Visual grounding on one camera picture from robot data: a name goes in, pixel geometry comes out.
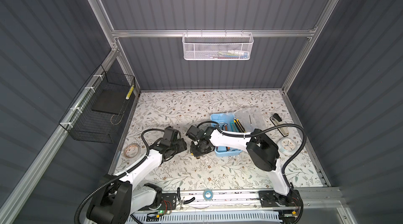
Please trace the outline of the teal pen tool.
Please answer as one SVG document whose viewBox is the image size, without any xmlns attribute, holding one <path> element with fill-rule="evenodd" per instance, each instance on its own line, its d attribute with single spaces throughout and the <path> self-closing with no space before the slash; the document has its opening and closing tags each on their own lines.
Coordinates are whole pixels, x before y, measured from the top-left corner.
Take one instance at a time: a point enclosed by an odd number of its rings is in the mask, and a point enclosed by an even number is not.
<svg viewBox="0 0 403 224">
<path fill-rule="evenodd" d="M 239 133 L 239 129 L 238 129 L 238 127 L 236 126 L 235 122 L 231 122 L 231 127 L 232 127 L 232 131 L 233 131 L 233 132 Z"/>
</svg>

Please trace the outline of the yellow black utility knife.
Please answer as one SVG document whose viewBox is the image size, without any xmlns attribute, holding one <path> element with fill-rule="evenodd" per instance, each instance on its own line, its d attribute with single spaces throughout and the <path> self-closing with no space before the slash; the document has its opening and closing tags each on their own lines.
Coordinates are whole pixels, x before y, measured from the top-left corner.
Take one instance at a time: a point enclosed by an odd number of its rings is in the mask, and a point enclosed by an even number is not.
<svg viewBox="0 0 403 224">
<path fill-rule="evenodd" d="M 245 128 L 243 127 L 243 125 L 240 123 L 240 121 L 238 119 L 234 118 L 234 123 L 236 124 L 240 133 L 246 132 Z"/>
</svg>

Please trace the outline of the blue plastic tool box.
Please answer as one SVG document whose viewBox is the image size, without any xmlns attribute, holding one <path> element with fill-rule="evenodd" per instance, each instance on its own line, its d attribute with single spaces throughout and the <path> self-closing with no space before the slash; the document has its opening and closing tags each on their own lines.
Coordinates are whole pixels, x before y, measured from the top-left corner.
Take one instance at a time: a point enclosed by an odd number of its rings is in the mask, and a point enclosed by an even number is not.
<svg viewBox="0 0 403 224">
<path fill-rule="evenodd" d="M 235 119 L 239 121 L 247 133 L 253 132 L 255 128 L 264 130 L 269 127 L 258 108 L 242 108 L 235 112 L 215 113 L 211 115 L 211 121 L 219 123 L 221 130 L 240 133 L 240 127 L 236 126 Z"/>
</svg>

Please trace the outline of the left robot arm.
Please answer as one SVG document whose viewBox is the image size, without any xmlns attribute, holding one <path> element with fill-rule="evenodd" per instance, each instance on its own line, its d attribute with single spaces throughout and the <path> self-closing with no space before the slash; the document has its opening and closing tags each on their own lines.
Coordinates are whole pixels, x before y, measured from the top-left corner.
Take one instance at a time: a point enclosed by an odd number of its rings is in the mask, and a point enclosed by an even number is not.
<svg viewBox="0 0 403 224">
<path fill-rule="evenodd" d="M 146 146 L 145 155 L 124 171 L 104 175 L 99 187 L 80 203 L 74 223 L 80 223 L 86 203 L 89 203 L 86 218 L 97 224 L 123 224 L 131 214 L 144 207 L 152 210 L 161 207 L 160 187 L 146 183 L 139 190 L 136 188 L 150 172 L 187 150 L 187 146 L 179 130 L 171 126 L 147 129 L 142 132 L 141 140 Z"/>
</svg>

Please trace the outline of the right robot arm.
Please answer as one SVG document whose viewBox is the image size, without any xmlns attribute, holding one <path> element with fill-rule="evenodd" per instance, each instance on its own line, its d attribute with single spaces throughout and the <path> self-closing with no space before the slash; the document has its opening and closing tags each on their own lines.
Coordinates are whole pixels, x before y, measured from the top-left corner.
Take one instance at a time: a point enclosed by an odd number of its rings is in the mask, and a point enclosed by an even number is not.
<svg viewBox="0 0 403 224">
<path fill-rule="evenodd" d="M 272 187 L 278 196 L 287 197 L 291 191 L 280 162 L 279 147 L 265 132 L 255 129 L 252 133 L 236 133 L 221 130 L 218 127 L 200 129 L 191 126 L 186 136 L 190 138 L 191 152 L 201 157 L 212 152 L 216 147 L 224 146 L 247 152 L 253 164 L 268 172 Z"/>
</svg>

